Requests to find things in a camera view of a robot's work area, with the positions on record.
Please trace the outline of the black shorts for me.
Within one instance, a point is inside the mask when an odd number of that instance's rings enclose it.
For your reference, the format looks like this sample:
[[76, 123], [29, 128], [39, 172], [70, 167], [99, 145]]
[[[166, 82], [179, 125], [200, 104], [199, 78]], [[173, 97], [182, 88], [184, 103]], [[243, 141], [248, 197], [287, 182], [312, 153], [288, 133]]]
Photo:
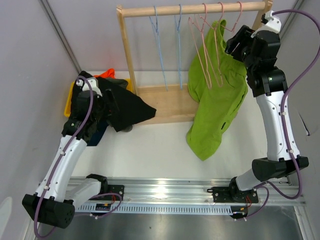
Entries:
[[107, 124], [116, 132], [150, 120], [157, 110], [139, 96], [127, 90], [125, 79], [93, 76], [81, 71], [74, 81], [69, 119], [85, 131], [96, 131], [99, 124]]

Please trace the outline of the dark olive shorts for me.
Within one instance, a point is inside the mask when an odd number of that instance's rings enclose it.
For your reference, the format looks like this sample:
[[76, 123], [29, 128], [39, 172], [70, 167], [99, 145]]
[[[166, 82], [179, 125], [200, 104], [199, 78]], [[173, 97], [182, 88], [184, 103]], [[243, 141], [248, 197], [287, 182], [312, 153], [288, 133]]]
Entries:
[[112, 89], [119, 108], [117, 115], [107, 120], [116, 132], [128, 132], [133, 125], [130, 120], [131, 112], [129, 106], [131, 92], [126, 89], [127, 85], [128, 83], [124, 79], [106, 79], [106, 89]]

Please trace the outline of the navy blue shorts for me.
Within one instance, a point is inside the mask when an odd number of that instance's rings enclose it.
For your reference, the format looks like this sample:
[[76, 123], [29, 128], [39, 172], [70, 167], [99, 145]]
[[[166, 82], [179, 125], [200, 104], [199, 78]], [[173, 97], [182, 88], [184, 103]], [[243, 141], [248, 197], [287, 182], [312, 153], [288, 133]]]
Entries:
[[97, 127], [95, 133], [92, 135], [92, 138], [88, 143], [89, 147], [95, 147], [99, 144], [108, 126], [108, 124], [101, 124]]

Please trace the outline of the orange mesh shorts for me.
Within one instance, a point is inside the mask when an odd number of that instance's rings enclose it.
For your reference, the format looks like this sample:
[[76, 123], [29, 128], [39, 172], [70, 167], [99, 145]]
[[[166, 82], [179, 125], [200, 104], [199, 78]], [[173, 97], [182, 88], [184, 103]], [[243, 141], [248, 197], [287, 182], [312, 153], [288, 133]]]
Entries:
[[101, 73], [101, 74], [96, 74], [94, 75], [95, 78], [97, 77], [101, 77], [101, 78], [104, 78], [104, 79], [107, 79], [107, 78], [111, 78], [111, 79], [115, 79], [115, 69], [114, 68], [109, 68], [107, 71]]

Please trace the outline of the lime green shorts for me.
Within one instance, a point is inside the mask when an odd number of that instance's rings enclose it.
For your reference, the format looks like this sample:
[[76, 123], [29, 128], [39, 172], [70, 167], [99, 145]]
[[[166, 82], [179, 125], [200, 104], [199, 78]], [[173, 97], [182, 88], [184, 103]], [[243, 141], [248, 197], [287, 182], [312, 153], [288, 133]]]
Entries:
[[[219, 148], [222, 136], [228, 129], [248, 93], [247, 71], [244, 64], [225, 53], [224, 40], [227, 21], [222, 19], [217, 27], [218, 53], [223, 86], [219, 87], [209, 67], [212, 88], [208, 89], [198, 58], [205, 66], [204, 48], [201, 46], [188, 70], [188, 92], [198, 103], [193, 124], [186, 134], [186, 141], [194, 154], [202, 161], [211, 157]], [[205, 36], [205, 44], [211, 58], [216, 76], [220, 81], [215, 48], [214, 31], [210, 29]]]

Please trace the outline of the light blue hanger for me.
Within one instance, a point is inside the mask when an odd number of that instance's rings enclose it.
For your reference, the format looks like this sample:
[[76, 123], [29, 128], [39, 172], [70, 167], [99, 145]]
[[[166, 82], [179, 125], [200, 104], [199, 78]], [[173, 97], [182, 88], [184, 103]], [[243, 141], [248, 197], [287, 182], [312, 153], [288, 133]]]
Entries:
[[181, 19], [182, 19], [182, 5], [179, 4], [179, 15], [178, 18], [174, 16], [174, 26], [176, 33], [176, 60], [177, 60], [177, 70], [178, 70], [178, 78], [179, 78], [179, 87], [183, 89], [183, 81], [182, 81], [182, 62], [181, 62]]
[[168, 91], [167, 78], [166, 78], [166, 74], [165, 74], [163, 57], [162, 57], [160, 32], [159, 32], [159, 24], [158, 24], [158, 12], [157, 12], [157, 8], [156, 8], [155, 5], [153, 6], [153, 10], [154, 10], [154, 14], [155, 14], [154, 15], [155, 16], [155, 22], [153, 21], [151, 16], [149, 16], [149, 21], [151, 23], [151, 27], [152, 27], [152, 31], [153, 31], [156, 47], [157, 47], [157, 52], [158, 52], [158, 56], [159, 56], [159, 61], [160, 61], [161, 72], [162, 72], [162, 76], [163, 76], [165, 90]]

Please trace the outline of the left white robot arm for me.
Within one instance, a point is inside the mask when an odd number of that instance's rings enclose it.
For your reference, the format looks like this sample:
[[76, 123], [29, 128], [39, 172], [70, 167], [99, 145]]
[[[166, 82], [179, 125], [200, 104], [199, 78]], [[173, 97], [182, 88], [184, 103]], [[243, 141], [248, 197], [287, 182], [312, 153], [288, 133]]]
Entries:
[[73, 170], [85, 148], [90, 143], [109, 101], [94, 87], [76, 88], [72, 93], [71, 114], [62, 130], [62, 137], [54, 160], [34, 194], [26, 194], [22, 206], [38, 224], [54, 228], [67, 228], [78, 208], [89, 200], [106, 197], [121, 202], [123, 194], [111, 191], [105, 176], [89, 174], [84, 181], [67, 190]]

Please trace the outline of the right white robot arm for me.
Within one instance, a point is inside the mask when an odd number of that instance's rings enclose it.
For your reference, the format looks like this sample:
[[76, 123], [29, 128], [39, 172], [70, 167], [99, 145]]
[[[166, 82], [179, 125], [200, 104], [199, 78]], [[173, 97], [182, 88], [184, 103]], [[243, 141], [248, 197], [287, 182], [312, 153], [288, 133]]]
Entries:
[[267, 139], [267, 156], [254, 159], [250, 170], [231, 180], [228, 196], [234, 202], [241, 201], [247, 191], [270, 179], [299, 174], [309, 166], [309, 159], [301, 156], [296, 146], [288, 104], [283, 100], [288, 90], [286, 76], [275, 65], [280, 46], [278, 33], [255, 32], [246, 25], [226, 44], [225, 53], [244, 63], [247, 83], [261, 111]]

